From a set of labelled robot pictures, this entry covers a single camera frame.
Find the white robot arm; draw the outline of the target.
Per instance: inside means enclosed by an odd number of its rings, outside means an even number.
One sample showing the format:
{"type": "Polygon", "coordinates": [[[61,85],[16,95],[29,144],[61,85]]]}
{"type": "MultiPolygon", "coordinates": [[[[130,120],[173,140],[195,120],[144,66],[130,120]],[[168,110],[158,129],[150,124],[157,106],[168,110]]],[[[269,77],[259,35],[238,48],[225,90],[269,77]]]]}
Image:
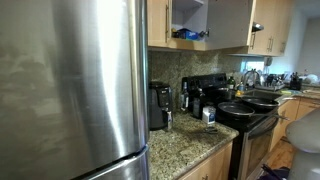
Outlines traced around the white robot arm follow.
{"type": "Polygon", "coordinates": [[[320,109],[315,109],[286,128],[296,148],[288,180],[320,180],[320,109]]]}

